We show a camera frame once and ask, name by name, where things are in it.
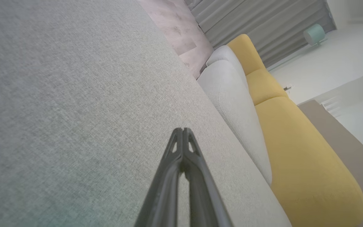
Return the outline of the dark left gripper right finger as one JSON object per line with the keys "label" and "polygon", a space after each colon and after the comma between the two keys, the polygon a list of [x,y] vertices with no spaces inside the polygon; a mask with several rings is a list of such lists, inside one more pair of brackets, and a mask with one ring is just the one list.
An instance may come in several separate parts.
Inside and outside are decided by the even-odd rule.
{"label": "dark left gripper right finger", "polygon": [[189,182],[190,226],[232,227],[232,220],[190,128],[183,130],[183,171]]}

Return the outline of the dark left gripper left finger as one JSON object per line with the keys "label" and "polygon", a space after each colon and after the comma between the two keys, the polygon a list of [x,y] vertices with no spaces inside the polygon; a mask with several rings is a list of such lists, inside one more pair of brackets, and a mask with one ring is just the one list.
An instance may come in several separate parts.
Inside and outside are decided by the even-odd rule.
{"label": "dark left gripper left finger", "polygon": [[183,129],[175,128],[160,160],[135,227],[176,227]]}

